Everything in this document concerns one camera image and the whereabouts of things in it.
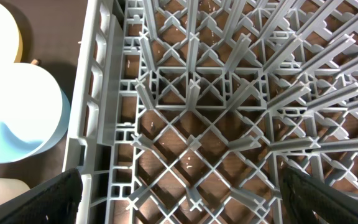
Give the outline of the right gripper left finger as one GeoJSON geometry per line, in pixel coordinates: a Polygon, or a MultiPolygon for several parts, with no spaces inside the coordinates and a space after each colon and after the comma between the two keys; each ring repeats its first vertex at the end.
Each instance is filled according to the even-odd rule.
{"type": "Polygon", "coordinates": [[[82,191],[83,183],[78,169],[68,169],[0,205],[0,224],[74,224],[82,191]]]}

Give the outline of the wooden chopstick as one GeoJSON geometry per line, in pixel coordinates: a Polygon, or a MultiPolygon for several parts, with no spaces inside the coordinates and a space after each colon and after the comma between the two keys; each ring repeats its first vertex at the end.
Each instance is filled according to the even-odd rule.
{"type": "Polygon", "coordinates": [[[32,61],[31,61],[31,64],[32,65],[38,65],[40,62],[37,60],[37,59],[33,59],[32,61]]]}

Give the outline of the light blue bowl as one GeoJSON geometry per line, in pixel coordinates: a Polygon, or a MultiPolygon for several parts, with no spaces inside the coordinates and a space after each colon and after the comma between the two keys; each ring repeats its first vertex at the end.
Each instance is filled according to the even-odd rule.
{"type": "Polygon", "coordinates": [[[70,102],[48,71],[29,63],[0,67],[0,164],[54,147],[69,119],[70,102]]]}

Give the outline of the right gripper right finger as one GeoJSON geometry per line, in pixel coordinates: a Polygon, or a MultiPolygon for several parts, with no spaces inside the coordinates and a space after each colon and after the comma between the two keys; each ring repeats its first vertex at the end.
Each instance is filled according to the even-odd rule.
{"type": "Polygon", "coordinates": [[[280,192],[292,223],[358,223],[358,195],[338,191],[319,179],[287,167],[280,192]]]}

